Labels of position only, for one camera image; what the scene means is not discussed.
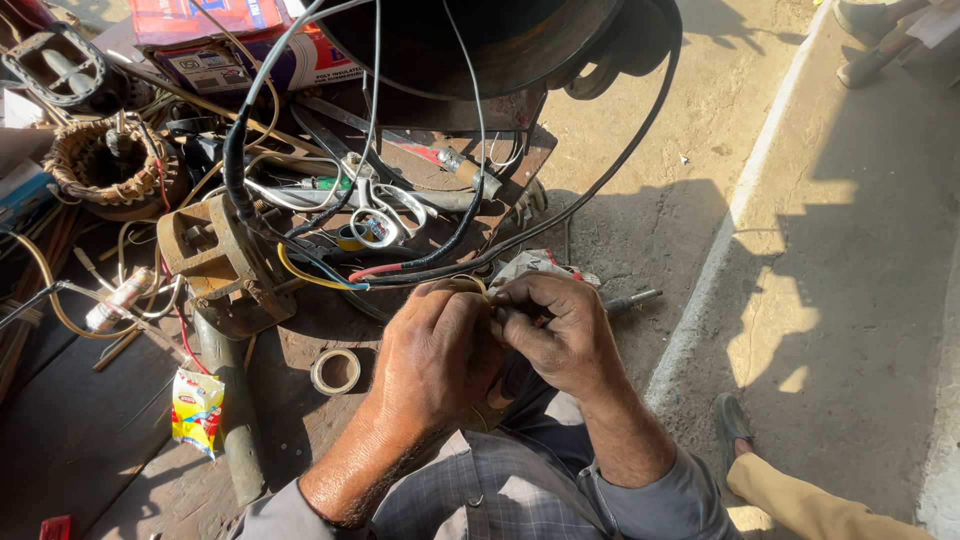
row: plaid shirt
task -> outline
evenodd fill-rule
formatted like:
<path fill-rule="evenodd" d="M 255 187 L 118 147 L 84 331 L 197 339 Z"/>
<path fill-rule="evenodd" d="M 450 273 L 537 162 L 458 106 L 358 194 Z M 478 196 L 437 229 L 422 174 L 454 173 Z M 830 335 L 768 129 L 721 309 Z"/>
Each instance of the plaid shirt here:
<path fill-rule="evenodd" d="M 457 431 L 434 459 L 391 487 L 368 528 L 325 522 L 294 481 L 248 506 L 230 538 L 740 537 L 703 462 L 683 449 L 666 477 L 638 489 L 606 483 L 595 466 L 575 483 L 562 466 L 496 431 Z"/>

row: dark trousers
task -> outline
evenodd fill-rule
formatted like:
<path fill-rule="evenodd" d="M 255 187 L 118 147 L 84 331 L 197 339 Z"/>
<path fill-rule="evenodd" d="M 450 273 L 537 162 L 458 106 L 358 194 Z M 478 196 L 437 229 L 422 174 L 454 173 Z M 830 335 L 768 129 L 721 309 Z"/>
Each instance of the dark trousers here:
<path fill-rule="evenodd" d="M 510 351 L 503 362 L 500 393 L 514 400 L 500 426 L 540 443 L 566 466 L 573 476 L 593 462 L 593 447 L 587 426 L 570 421 L 579 416 L 573 399 L 547 384 L 524 355 Z"/>

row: rusty workbench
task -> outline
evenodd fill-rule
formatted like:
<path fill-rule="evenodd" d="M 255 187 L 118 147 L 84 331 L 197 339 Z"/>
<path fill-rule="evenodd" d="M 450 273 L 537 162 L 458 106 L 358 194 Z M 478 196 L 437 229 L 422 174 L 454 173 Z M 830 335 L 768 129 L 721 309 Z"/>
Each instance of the rusty workbench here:
<path fill-rule="evenodd" d="M 468 138 L 441 142 L 478 154 Z M 509 180 L 500 177 L 505 185 L 500 198 L 509 205 L 485 204 L 454 257 L 471 257 L 487 242 L 555 144 L 544 130 L 534 132 L 529 155 L 508 171 Z M 498 143 L 494 158 L 505 160 L 510 147 Z M 437 167 L 396 148 L 384 145 L 383 159 L 430 187 L 459 186 L 452 175 L 445 178 Z M 456 223 L 433 221 L 422 241 L 437 245 Z M 83 278 L 83 269 L 77 275 Z M 368 294 L 372 303 L 389 309 L 407 293 Z M 349 421 L 369 388 L 382 333 L 332 290 L 305 287 L 297 302 L 297 315 L 258 336 L 248 372 L 272 491 L 323 455 Z M 66 308 L 80 318 L 89 306 Z M 161 326 L 178 333 L 175 318 Z M 165 538 L 213 539 L 235 524 L 242 509 L 226 460 L 221 455 L 210 461 L 169 439 L 166 384 L 178 365 L 169 351 L 141 336 L 107 369 L 93 373 L 89 366 L 104 343 L 76 338 L 50 316 L 33 340 L 23 359 L 33 367 L 24 369 L 28 377 L 0 412 L 0 458 L 15 466 L 0 522 L 12 537 L 34 537 L 39 520 L 65 513 L 74 517 L 75 534 L 85 538 L 145 539 L 163 532 Z M 309 379 L 310 364 L 330 347 L 352 349 L 363 367 L 357 386 L 335 398 L 321 395 Z M 18 441 L 25 433 L 28 444 Z"/>

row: concrete floor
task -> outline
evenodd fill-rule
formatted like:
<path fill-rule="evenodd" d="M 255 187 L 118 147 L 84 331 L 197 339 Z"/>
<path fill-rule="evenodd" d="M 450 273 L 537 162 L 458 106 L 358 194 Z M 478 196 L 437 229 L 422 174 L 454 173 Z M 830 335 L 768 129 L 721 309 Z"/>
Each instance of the concrete floor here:
<path fill-rule="evenodd" d="M 960 294 L 948 294 L 960 290 L 951 280 L 960 96 L 946 90 L 960 73 L 957 55 L 921 53 L 850 92 L 833 72 L 841 46 L 857 44 L 829 16 L 752 197 L 725 223 L 816 8 L 809 0 L 679 3 L 685 44 L 666 106 L 571 225 L 572 262 L 599 275 L 605 297 L 664 290 L 614 322 L 636 388 L 716 471 L 710 403 L 731 391 L 774 466 L 907 523 L 923 500 L 931 530 L 960 538 L 948 529 L 960 519 L 949 475 L 960 434 L 944 417 L 960 410 L 948 393 L 960 377 Z M 127 14 L 117 0 L 63 5 L 101 26 Z M 589 102 L 550 95 L 540 122 L 559 144 L 540 173 L 548 214 L 602 174 L 649 110 L 661 75 L 662 67 L 621 76 Z M 684 317 L 718 231 L 730 247 L 708 269 L 713 281 L 696 313 Z M 528 247 L 561 254 L 563 232 Z M 674 347 L 678 333 L 684 342 Z M 670 366 L 655 374 L 664 352 Z M 754 537 L 792 537 L 742 504 L 728 501 Z"/>

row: gray shirt sleeve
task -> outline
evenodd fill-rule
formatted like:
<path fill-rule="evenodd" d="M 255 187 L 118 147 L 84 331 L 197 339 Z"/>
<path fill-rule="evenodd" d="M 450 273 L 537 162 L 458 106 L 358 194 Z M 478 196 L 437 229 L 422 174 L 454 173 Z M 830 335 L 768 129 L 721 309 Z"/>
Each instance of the gray shirt sleeve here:
<path fill-rule="evenodd" d="M 362 540 L 369 529 L 336 528 L 318 516 L 306 503 L 297 481 L 287 484 L 271 497 L 247 506 L 230 540 Z"/>
<path fill-rule="evenodd" d="M 627 538 L 642 540 L 733 540 L 741 538 L 707 464 L 677 447 L 677 461 L 665 477 L 630 489 L 613 485 L 594 469 L 601 510 Z"/>

